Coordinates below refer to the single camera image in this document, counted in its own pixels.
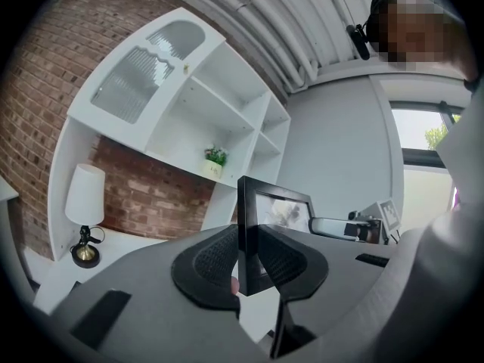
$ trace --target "white lampshade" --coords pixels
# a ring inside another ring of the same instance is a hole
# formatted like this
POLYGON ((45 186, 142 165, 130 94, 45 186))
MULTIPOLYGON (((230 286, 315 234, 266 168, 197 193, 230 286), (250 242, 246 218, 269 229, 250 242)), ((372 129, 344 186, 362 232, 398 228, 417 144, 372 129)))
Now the white lampshade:
POLYGON ((92 226, 104 220, 104 178, 95 166, 78 164, 70 183, 66 215, 78 225, 92 226))

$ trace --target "headset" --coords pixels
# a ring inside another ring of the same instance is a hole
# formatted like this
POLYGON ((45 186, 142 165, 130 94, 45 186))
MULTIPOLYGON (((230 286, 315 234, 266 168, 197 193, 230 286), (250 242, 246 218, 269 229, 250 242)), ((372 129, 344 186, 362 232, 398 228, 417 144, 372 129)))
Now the headset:
MULTIPOLYGON (((382 3, 387 0, 371 0, 370 6, 370 16, 382 5, 382 3)), ((365 27, 368 23, 368 20, 363 24, 357 24, 356 26, 347 26, 346 32, 348 33, 349 37, 351 38, 353 44, 356 47, 361 59, 367 61, 370 59, 370 52, 366 44, 369 42, 368 37, 365 34, 365 27)))

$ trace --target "black lamp base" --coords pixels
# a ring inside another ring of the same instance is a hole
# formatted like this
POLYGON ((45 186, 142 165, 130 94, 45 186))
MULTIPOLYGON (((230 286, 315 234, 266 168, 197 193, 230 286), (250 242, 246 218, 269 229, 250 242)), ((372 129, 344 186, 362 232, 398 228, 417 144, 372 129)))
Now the black lamp base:
POLYGON ((74 263, 80 268, 94 268, 101 260, 98 249, 88 244, 77 244, 70 253, 74 263))

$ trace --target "green foliage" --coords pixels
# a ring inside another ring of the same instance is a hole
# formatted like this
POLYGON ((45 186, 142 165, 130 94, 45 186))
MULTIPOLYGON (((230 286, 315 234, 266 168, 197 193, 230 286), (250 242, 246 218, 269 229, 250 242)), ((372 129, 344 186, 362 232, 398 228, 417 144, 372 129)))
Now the green foliage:
MULTIPOLYGON (((455 122, 461 119, 461 116, 454 116, 455 122)), ((444 124, 440 128, 433 128, 425 132, 425 139, 429 150, 435 150, 439 142, 447 135, 447 128, 444 124)))
POLYGON ((227 163, 228 152, 224 148, 217 148, 211 145, 205 150, 205 158, 214 163, 224 166, 227 163))

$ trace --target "tree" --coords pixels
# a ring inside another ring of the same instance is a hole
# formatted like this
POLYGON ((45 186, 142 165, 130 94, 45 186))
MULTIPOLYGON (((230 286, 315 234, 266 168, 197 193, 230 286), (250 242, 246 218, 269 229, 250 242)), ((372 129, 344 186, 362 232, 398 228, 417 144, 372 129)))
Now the tree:
MULTIPOLYGON (((461 116, 454 116, 455 122, 457 122, 461 116)), ((432 128, 425 132, 425 139, 429 150, 435 150, 439 142, 447 135, 447 128, 444 124, 440 128, 432 128)))

